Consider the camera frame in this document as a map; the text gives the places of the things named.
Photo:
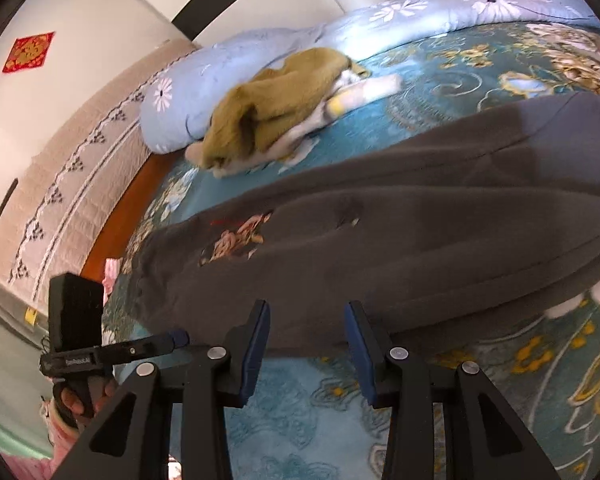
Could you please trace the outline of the person's left hand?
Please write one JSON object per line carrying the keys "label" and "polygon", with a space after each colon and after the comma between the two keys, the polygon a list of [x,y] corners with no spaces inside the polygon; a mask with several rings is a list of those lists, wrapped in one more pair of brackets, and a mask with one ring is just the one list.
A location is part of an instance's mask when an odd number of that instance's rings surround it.
{"label": "person's left hand", "polygon": [[82,431],[114,396],[117,388],[118,383],[113,377],[92,376],[87,379],[87,389],[93,411],[91,415],[84,415],[81,399],[75,391],[67,386],[63,386],[59,390],[59,399],[56,404],[65,419],[71,420],[76,429]]}

